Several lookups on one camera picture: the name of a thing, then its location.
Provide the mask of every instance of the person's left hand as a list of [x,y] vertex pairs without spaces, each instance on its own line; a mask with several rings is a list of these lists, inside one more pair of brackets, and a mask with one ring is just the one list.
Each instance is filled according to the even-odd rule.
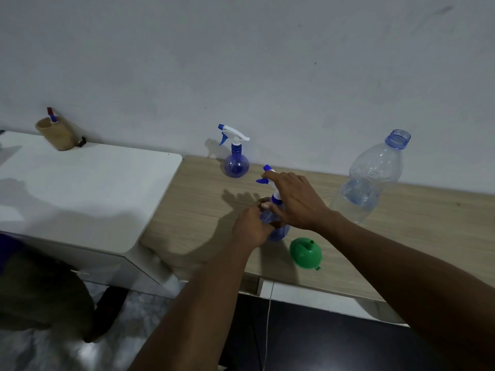
[[281,224],[263,224],[259,218],[261,204],[268,202],[270,198],[259,199],[255,204],[247,207],[241,212],[232,229],[232,240],[236,243],[243,243],[253,249],[265,243],[266,238],[272,231],[279,228]]

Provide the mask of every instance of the spray nozzle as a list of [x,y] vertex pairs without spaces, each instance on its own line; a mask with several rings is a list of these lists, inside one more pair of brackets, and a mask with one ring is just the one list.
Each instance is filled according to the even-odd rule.
[[232,144],[234,146],[239,146],[243,140],[249,140],[249,138],[240,131],[231,128],[230,126],[219,124],[218,128],[222,130],[222,141],[220,142],[220,145],[224,144],[228,138],[232,139]]
[[[263,167],[263,170],[266,171],[272,171],[274,172],[275,170],[272,169],[268,164]],[[282,198],[280,197],[280,193],[278,192],[277,186],[275,185],[275,182],[272,180],[269,180],[268,178],[260,178],[256,180],[257,183],[263,183],[263,184],[269,184],[270,186],[273,187],[273,195],[272,195],[272,202],[280,205],[282,204]]]

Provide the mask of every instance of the white cable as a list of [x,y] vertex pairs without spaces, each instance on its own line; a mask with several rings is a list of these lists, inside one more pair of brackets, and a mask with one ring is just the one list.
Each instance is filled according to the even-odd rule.
[[273,294],[273,286],[275,282],[272,282],[272,291],[270,292],[270,300],[268,301],[268,313],[266,314],[266,337],[265,337],[265,361],[263,362],[263,370],[265,371],[266,366],[266,357],[268,356],[268,320],[270,318],[270,307],[272,306],[272,294]]

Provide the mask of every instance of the spray bottle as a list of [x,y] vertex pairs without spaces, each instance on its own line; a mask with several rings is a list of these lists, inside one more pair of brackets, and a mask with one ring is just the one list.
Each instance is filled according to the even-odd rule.
[[225,173],[232,178],[244,176],[249,170],[249,161],[246,156],[242,155],[241,142],[249,140],[249,138],[227,125],[219,124],[218,128],[222,130],[220,145],[225,143],[228,138],[232,139],[232,154],[225,159]]
[[[269,165],[265,165],[263,167],[263,170],[265,172],[266,171],[273,171],[274,172],[274,170]],[[275,186],[275,182],[273,182],[272,180],[269,180],[268,178],[262,178],[262,179],[256,180],[256,182],[271,185],[273,187],[273,190],[274,190],[274,192],[272,194],[272,199],[271,199],[272,203],[275,203],[277,206],[281,207],[282,209],[284,208],[284,203],[282,202],[282,198],[280,197],[280,193],[279,193],[277,187]],[[282,219],[280,217],[278,217],[275,213],[273,213],[270,210],[263,210],[261,212],[260,218],[261,218],[261,222],[265,223],[265,224],[282,221]],[[290,225],[285,225],[285,226],[282,226],[282,227],[272,231],[270,233],[270,235],[268,236],[268,240],[280,241],[282,238],[284,238],[287,235],[290,228],[291,228]]]

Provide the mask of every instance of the pen holder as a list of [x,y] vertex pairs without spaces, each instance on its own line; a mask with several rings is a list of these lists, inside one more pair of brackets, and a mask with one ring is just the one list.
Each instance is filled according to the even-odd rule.
[[64,118],[56,118],[56,124],[50,122],[50,117],[43,118],[36,122],[36,129],[59,151],[67,151],[77,146],[77,138]]

